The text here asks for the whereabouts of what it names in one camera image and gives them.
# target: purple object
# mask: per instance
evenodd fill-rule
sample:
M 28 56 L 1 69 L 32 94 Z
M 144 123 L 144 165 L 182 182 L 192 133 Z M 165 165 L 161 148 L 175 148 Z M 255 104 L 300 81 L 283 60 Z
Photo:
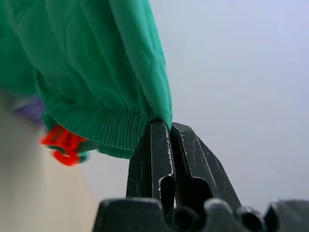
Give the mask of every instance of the purple object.
M 33 98 L 33 100 L 20 108 L 17 108 L 13 111 L 14 114 L 24 116 L 36 124 L 41 125 L 42 120 L 41 116 L 45 110 L 45 105 L 39 98 Z

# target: green cloth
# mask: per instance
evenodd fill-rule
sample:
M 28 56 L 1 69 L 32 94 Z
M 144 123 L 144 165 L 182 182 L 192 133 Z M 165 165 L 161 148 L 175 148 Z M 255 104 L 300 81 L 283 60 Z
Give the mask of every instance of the green cloth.
M 0 88 L 38 94 L 59 124 L 132 156 L 149 121 L 170 128 L 164 54 L 148 0 L 2 0 Z

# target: green garment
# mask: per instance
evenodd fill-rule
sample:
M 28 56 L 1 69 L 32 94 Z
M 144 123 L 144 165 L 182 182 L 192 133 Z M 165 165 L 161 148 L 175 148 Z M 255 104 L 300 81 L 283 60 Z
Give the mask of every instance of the green garment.
M 164 54 L 148 0 L 2 0 L 0 88 L 38 94 L 44 122 L 129 159 L 154 118 L 170 128 Z

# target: red plastic piece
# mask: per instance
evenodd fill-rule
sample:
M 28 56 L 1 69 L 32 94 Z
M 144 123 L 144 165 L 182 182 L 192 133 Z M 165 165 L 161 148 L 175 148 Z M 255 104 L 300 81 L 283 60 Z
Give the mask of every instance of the red plastic piece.
M 62 164 L 72 166 L 80 161 L 78 147 L 83 141 L 86 141 L 86 139 L 58 125 L 41 140 L 41 144 L 62 148 L 65 154 L 56 150 L 53 152 L 54 157 Z

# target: gray background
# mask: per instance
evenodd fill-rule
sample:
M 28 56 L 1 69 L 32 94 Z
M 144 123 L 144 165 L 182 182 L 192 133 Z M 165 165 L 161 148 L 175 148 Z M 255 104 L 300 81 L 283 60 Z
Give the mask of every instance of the gray background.
M 153 0 L 174 121 L 222 162 L 242 204 L 309 199 L 309 1 Z M 83 164 L 99 201 L 124 197 L 128 161 Z

